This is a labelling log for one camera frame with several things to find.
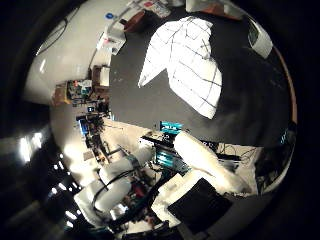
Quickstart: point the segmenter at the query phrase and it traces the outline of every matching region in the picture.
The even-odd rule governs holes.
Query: ceiling light
[[[72,214],[71,212],[66,211],[65,213],[66,213],[66,215],[67,215],[69,218],[71,218],[72,220],[76,220],[76,219],[77,219],[76,215]]]
[[[43,59],[41,62],[40,68],[39,68],[39,70],[42,74],[44,74],[44,65],[45,64],[46,64],[46,59]]]
[[[67,190],[66,186],[63,185],[62,183],[59,183],[58,186],[64,191]]]
[[[71,222],[67,221],[67,226],[68,227],[73,227],[73,224]]]
[[[29,145],[26,138],[20,139],[20,154],[23,157],[25,162],[30,161],[31,149],[30,149],[30,145]]]
[[[56,188],[51,188],[51,192],[53,193],[53,194],[57,194],[57,189]]]
[[[41,138],[42,138],[42,134],[41,133],[35,133],[33,138],[32,138],[32,142],[37,148],[41,148],[41,146],[42,146]]]
[[[59,161],[59,166],[60,166],[61,169],[64,169],[61,161]]]

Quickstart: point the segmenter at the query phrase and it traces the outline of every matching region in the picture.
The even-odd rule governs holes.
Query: cable
[[[232,145],[228,145],[228,146],[226,146],[226,147],[224,148],[224,153],[226,152],[226,149],[227,149],[227,148],[229,148],[229,147],[231,147],[231,148],[232,148],[232,150],[234,151],[234,155],[237,155],[237,151],[236,151],[235,147],[234,147],[234,146],[232,146]]]
[[[94,57],[96,56],[97,52],[98,52],[98,49],[95,48],[94,51],[93,51],[93,53],[92,53],[92,55],[91,55],[91,59],[90,59],[89,65],[88,65],[87,78],[89,78],[90,71],[91,71],[91,64],[92,64],[93,59],[94,59]]]
[[[113,179],[111,179],[111,180],[110,180],[106,185],[104,185],[102,188],[100,188],[100,190],[94,195],[93,200],[92,200],[93,210],[96,211],[96,212],[102,212],[102,211],[100,211],[99,209],[97,209],[97,208],[95,207],[96,201],[97,201],[98,196],[100,195],[100,193],[101,193],[104,189],[106,189],[110,184],[112,184],[113,182],[119,180],[119,179],[122,178],[122,177],[125,177],[125,176],[129,175],[130,173],[132,173],[132,172],[134,172],[134,171],[135,171],[135,169],[122,172],[122,173],[120,173],[119,175],[115,176]]]
[[[61,32],[61,33],[59,34],[59,36],[58,36],[52,43],[50,43],[46,48],[44,48],[43,50],[39,51],[36,56],[39,56],[41,53],[47,51],[53,44],[55,44],[55,43],[62,37],[63,33],[64,33],[64,32],[66,31],[66,29],[67,29],[68,24],[71,22],[71,20],[74,18],[74,16],[78,13],[79,9],[80,9],[80,7],[78,7],[78,8],[75,10],[74,14],[70,17],[69,20],[68,20],[67,18],[64,18],[64,19],[63,19],[64,25],[63,25],[62,27],[58,28],[58,29],[57,29],[56,31],[54,31],[53,33],[51,33],[51,34],[46,38],[46,40],[45,40],[44,42],[48,41],[48,39],[50,39],[52,36],[54,36],[54,35],[55,35],[57,32],[59,32],[61,29],[63,29],[62,32]]]
[[[257,149],[257,148],[251,148],[250,150],[242,153],[242,154],[240,155],[241,163],[243,163],[243,164],[249,163],[252,155],[255,153],[254,150],[256,150],[256,149]]]
[[[44,53],[45,51],[47,51],[53,44],[55,44],[60,38],[61,36],[63,35],[63,33],[66,31],[66,28],[67,28],[67,25],[68,25],[68,22],[66,19],[63,19],[63,21],[65,22],[65,25],[64,25],[64,28],[63,28],[63,31],[60,33],[60,35],[52,42],[50,43],[46,48],[44,48],[43,50],[39,51],[37,56],[39,56],[41,53]]]

